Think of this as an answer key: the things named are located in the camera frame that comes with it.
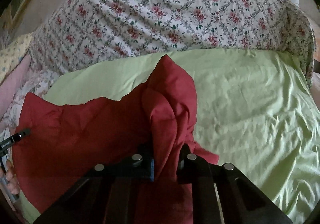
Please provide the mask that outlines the person's left hand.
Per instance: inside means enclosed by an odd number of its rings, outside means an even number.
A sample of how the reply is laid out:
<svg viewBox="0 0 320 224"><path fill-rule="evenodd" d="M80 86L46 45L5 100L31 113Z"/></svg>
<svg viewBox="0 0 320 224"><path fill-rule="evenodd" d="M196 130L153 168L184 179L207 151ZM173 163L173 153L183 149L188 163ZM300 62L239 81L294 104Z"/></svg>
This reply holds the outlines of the person's left hand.
<svg viewBox="0 0 320 224"><path fill-rule="evenodd" d="M6 172L1 169L1 177L7 180L6 188L12 195L18 195L21 191L20 184L17 180L15 169L10 160L6 162Z"/></svg>

